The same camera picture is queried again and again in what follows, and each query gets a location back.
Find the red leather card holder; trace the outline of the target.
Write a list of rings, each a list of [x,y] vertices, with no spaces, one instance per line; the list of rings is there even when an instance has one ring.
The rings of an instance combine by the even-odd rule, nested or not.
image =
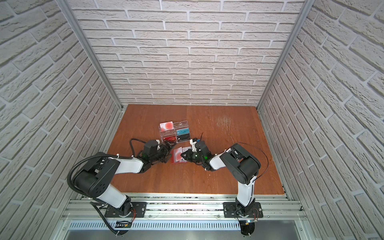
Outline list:
[[[174,150],[172,150],[172,157],[171,157],[171,163],[172,164],[181,164],[181,163],[187,163],[181,154],[186,152],[187,150],[192,149],[192,147],[179,147]]]

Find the white pink circle card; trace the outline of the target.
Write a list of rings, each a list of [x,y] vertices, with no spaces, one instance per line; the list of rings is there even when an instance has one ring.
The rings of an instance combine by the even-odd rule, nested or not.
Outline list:
[[[173,122],[160,123],[159,127],[160,127],[160,132],[170,131],[174,129],[174,123]]]

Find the clear acrylic card organizer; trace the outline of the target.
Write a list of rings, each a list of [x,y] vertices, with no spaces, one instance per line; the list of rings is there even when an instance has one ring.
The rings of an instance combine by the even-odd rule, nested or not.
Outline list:
[[[177,132],[176,130],[177,129],[184,129],[184,128],[189,128],[189,123],[188,121],[181,121],[181,122],[175,122],[174,123],[174,129],[173,130],[170,130],[170,131],[165,131],[165,132],[160,132],[160,136],[161,136],[161,141],[162,143],[164,142],[168,142],[168,141],[164,141],[163,138],[166,137],[166,136],[175,136],[177,137]]]

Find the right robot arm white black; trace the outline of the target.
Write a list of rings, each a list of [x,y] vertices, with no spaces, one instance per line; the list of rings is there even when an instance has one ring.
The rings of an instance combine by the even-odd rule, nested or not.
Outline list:
[[[216,171],[226,167],[238,182],[236,202],[246,209],[254,202],[254,186],[262,167],[260,161],[242,145],[235,143],[220,154],[212,154],[202,140],[190,141],[192,148],[181,153],[181,157],[207,171]]]

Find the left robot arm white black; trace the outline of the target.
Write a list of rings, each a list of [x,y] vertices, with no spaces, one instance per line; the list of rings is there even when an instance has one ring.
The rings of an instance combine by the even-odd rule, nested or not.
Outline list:
[[[159,140],[140,141],[144,144],[137,156],[121,157],[97,153],[73,166],[67,176],[69,187],[78,194],[108,205],[126,216],[132,211],[131,198],[115,188],[111,182],[115,175],[142,174],[157,163],[166,163],[175,142]]]

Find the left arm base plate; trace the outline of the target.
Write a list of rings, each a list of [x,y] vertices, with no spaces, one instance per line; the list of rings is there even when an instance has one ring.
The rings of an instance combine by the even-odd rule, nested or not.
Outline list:
[[[108,205],[105,217],[106,218],[143,218],[146,213],[146,202],[130,202],[123,204],[120,208],[115,208]]]

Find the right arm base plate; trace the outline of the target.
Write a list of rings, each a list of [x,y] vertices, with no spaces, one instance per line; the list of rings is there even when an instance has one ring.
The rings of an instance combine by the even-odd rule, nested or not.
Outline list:
[[[223,203],[225,218],[263,218],[263,210],[259,202],[251,202],[247,207],[237,202]]]

